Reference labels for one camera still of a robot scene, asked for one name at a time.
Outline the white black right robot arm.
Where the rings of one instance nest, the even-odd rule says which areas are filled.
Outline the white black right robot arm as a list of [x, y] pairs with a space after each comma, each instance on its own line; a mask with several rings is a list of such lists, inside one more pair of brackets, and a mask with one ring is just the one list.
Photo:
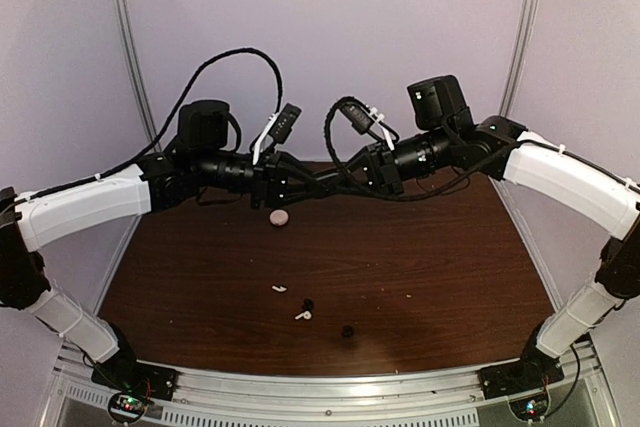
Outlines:
[[593, 329], [611, 311], [639, 295], [639, 186], [599, 167], [562, 145], [554, 145], [525, 126], [503, 116], [475, 123], [458, 79], [445, 75], [407, 88], [420, 134], [401, 142], [389, 132], [380, 143], [364, 149], [359, 182], [339, 160], [332, 139], [332, 123], [342, 113], [359, 133], [383, 123], [381, 114], [354, 97], [343, 97], [329, 109], [323, 136], [340, 174], [362, 196], [406, 202], [402, 184], [454, 166], [461, 173], [425, 194], [439, 196], [476, 172], [541, 193], [584, 215], [608, 232], [600, 266], [566, 304], [537, 327], [512, 377], [519, 387], [535, 387], [551, 371], [551, 360]]

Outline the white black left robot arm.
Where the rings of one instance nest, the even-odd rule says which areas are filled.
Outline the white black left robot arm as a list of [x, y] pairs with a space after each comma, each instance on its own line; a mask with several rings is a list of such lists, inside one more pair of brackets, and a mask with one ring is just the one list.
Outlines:
[[124, 335], [89, 313], [44, 272], [40, 249], [71, 234], [125, 217], [140, 217], [198, 199], [208, 187], [247, 194], [253, 207], [280, 207], [322, 197], [330, 183], [285, 152], [226, 150], [239, 128], [228, 103], [199, 100], [179, 110], [167, 150], [144, 155], [108, 176], [40, 192], [1, 192], [1, 303], [25, 310], [76, 344], [123, 391], [144, 371]]

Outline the white round charging case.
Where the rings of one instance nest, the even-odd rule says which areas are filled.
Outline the white round charging case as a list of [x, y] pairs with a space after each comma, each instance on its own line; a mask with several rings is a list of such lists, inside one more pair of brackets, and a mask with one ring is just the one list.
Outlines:
[[290, 216], [284, 209], [273, 210], [269, 214], [269, 222], [272, 226], [283, 227], [289, 222]]

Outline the black earbud upper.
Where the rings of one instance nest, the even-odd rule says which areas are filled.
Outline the black earbud upper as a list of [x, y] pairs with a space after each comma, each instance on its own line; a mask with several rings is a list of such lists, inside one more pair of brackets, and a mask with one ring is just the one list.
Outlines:
[[302, 308], [311, 311], [314, 308], [314, 302], [311, 299], [304, 299]]

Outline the black earbud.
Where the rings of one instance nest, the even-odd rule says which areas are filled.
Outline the black earbud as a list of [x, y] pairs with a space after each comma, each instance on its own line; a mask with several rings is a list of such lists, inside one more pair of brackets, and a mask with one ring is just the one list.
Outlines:
[[343, 338], [351, 338], [353, 335], [354, 335], [354, 329], [351, 326], [345, 325], [342, 328], [341, 336]]
[[314, 308], [314, 302], [311, 299], [304, 299], [302, 308], [311, 311]]

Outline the white earbud lower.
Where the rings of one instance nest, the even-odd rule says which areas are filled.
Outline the white earbud lower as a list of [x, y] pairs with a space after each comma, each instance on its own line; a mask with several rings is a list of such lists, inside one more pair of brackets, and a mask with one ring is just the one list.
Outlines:
[[303, 311], [294, 317], [295, 320], [310, 320], [311, 318], [312, 313], [310, 311]]

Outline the black earbud lower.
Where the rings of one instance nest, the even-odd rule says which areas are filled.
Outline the black earbud lower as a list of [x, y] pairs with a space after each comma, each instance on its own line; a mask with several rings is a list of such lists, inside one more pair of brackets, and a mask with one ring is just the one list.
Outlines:
[[351, 338], [353, 335], [354, 335], [354, 329], [351, 326], [345, 325], [342, 328], [341, 336], [343, 338]]

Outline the front aluminium rail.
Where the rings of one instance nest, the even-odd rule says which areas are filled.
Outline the front aluminium rail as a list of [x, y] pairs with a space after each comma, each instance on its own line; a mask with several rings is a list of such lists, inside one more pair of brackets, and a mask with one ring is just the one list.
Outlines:
[[[131, 426], [620, 426], [592, 344], [576, 347], [581, 372], [571, 396], [544, 422], [520, 420], [525, 398], [547, 393], [555, 411], [571, 390], [576, 361], [562, 357], [565, 379], [543, 389], [489, 399], [485, 365], [360, 377], [289, 377], [179, 369], [171, 400], [154, 399]], [[64, 346], [36, 426], [122, 426], [107, 411], [114, 389], [91, 382], [80, 352]]]

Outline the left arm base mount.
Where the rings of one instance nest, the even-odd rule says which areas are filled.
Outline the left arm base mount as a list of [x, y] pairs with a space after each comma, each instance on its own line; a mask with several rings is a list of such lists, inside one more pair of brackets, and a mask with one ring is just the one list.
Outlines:
[[118, 424], [132, 424], [150, 414], [158, 401], [171, 401], [177, 387], [175, 369], [136, 362], [132, 369], [92, 366], [91, 381], [114, 390], [106, 410]]

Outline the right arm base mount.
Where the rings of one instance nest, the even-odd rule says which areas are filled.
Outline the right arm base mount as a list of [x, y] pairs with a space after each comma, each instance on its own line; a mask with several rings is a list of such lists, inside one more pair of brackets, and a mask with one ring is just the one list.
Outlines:
[[518, 421], [533, 423], [551, 412], [549, 387], [562, 381], [564, 372], [554, 362], [517, 360], [484, 367], [478, 377], [485, 400], [505, 398]]

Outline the right aluminium frame post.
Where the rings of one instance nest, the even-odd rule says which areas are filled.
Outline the right aluminium frame post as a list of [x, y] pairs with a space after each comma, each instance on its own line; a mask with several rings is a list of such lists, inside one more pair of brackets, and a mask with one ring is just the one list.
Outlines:
[[507, 73], [499, 114], [508, 117], [514, 106], [523, 74], [527, 49], [534, 29], [540, 0], [522, 0], [515, 43]]

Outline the aluminium frame post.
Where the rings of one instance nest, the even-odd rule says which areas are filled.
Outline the aluminium frame post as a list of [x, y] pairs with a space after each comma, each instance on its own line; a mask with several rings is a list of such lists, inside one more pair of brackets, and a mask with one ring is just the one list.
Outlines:
[[523, 74], [527, 49], [534, 29], [540, 0], [522, 0], [515, 43], [507, 73], [499, 114], [508, 117], [514, 106]]
[[113, 0], [116, 22], [120, 34], [126, 71], [129, 77], [136, 111], [145, 135], [146, 145], [151, 143], [158, 133], [151, 112], [142, 69], [135, 45], [131, 18], [127, 0]]

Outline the left aluminium frame post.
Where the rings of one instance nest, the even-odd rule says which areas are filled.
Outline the left aluminium frame post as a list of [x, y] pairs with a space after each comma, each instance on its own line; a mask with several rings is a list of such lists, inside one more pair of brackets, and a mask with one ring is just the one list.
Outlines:
[[158, 133], [151, 112], [142, 69], [135, 45], [131, 18], [127, 0], [113, 0], [116, 22], [120, 34], [126, 71], [129, 77], [136, 111], [145, 135], [146, 145], [151, 143]]

